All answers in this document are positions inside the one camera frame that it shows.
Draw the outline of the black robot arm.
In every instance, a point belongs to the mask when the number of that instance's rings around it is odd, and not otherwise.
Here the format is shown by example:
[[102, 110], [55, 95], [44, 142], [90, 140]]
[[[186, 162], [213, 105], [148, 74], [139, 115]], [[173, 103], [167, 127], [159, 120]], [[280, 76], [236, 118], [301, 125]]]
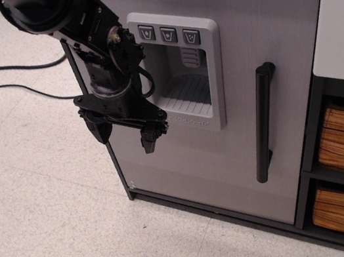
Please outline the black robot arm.
[[90, 77], [90, 89], [73, 102], [93, 136], [107, 144], [113, 125], [140, 130], [141, 144], [153, 153], [167, 132], [167, 114], [148, 101], [141, 77], [143, 46], [100, 0], [0, 0], [1, 14], [17, 29], [46, 34], [73, 50]]

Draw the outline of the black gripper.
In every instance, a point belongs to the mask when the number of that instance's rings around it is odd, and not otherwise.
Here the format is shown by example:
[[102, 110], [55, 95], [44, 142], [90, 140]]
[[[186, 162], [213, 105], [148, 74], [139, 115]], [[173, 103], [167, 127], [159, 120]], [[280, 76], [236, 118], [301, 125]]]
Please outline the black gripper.
[[73, 102], [88, 130], [101, 144], [108, 143], [113, 125], [137, 128], [144, 151], [150, 154], [158, 138], [168, 129], [166, 112], [131, 88], [110, 98], [84, 94], [75, 97]]

